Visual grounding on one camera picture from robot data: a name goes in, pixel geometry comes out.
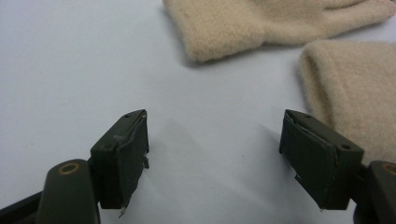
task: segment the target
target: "white surface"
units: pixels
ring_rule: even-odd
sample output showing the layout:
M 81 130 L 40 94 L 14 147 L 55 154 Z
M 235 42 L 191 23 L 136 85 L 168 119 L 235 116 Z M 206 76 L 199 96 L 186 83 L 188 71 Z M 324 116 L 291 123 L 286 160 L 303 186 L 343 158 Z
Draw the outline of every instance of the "white surface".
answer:
M 335 39 L 396 41 L 396 18 Z M 194 64 L 161 1 L 0 1 L 0 208 L 146 108 L 150 169 L 102 223 L 352 223 L 354 203 L 320 212 L 277 152 L 284 110 L 307 112 L 301 51 Z

